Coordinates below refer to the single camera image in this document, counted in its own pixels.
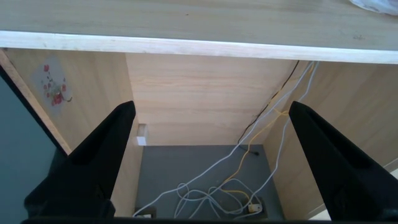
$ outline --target black object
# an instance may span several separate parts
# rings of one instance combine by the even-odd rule
[[[29,217],[113,217],[110,198],[135,115],[132,101],[114,109],[26,197]]]
[[[311,108],[293,102],[289,115],[333,221],[397,221],[398,181],[393,176]],[[134,116],[133,102],[118,106],[30,193],[25,200],[29,219],[23,224],[227,223],[112,217],[109,199]]]
[[[289,116],[333,221],[398,221],[398,180],[311,108]]]

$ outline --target plug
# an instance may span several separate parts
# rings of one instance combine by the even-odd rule
[[[249,213],[262,212],[262,205],[259,203],[248,205],[248,211]]]

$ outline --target black cable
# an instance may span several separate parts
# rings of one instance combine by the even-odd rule
[[[292,73],[290,73],[289,77],[287,77],[286,81],[284,82],[284,84],[282,85],[282,87],[280,88],[280,90],[278,92],[276,92],[274,94],[274,96],[271,97],[271,100],[268,102],[268,104],[260,111],[259,114],[257,114],[256,118],[254,119],[254,121],[252,121],[243,131],[241,137],[239,137],[238,139],[238,143],[241,141],[241,139],[243,138],[244,134],[246,133],[246,131],[248,131],[248,129],[260,118],[261,114],[263,114],[263,112],[268,108],[269,103],[274,99],[274,97],[285,87],[286,83],[288,82],[288,80],[290,80],[290,78],[292,77],[294,71],[296,71],[297,66],[299,65],[299,60],[296,63],[296,66],[293,68]],[[244,151],[248,151],[248,149],[243,148],[242,146],[239,146],[240,149],[244,150]],[[258,152],[254,152],[254,151],[249,151],[249,153],[254,154],[256,156],[259,155]]]

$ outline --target light wood surface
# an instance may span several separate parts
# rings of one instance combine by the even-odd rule
[[[155,54],[126,58],[138,119],[148,127],[150,146],[236,144],[297,63]]]
[[[4,53],[17,71],[8,73],[10,77],[17,77],[13,80],[22,86],[19,87],[22,92],[31,92],[26,97],[28,102],[39,109],[40,118],[49,121],[47,127],[58,133],[70,149],[76,148],[117,105],[132,100],[124,54],[21,49],[8,49]],[[62,64],[73,97],[62,105],[59,113],[51,112],[30,78],[52,55]],[[131,216],[134,208],[142,154],[142,148],[132,140],[137,133],[137,122],[135,119],[112,196],[118,216]]]
[[[388,171],[398,168],[397,69],[392,65],[322,62],[302,101]],[[285,110],[302,96],[308,79],[309,75],[289,98]],[[285,121],[279,119],[264,142],[271,170]],[[287,219],[308,219],[325,209],[291,124],[274,182]]]
[[[29,102],[32,106],[33,110],[37,113],[39,118],[43,121],[44,125],[49,129],[52,136],[57,140],[62,149],[69,155],[72,152],[69,144],[64,140],[62,135],[59,133],[58,129],[55,127],[54,123],[48,116],[48,114],[44,111],[43,107],[37,101],[34,94],[31,92],[30,88],[26,85],[25,81],[19,75],[18,71],[11,63],[6,53],[4,53],[3,49],[0,49],[0,65],[6,71],[8,76],[11,78],[12,82],[16,85],[18,90],[22,93],[24,98]]]
[[[0,47],[398,63],[398,18],[347,0],[0,5]]]

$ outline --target desk top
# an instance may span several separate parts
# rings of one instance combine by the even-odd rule
[[[398,63],[398,17],[348,0],[0,0],[0,47]]]

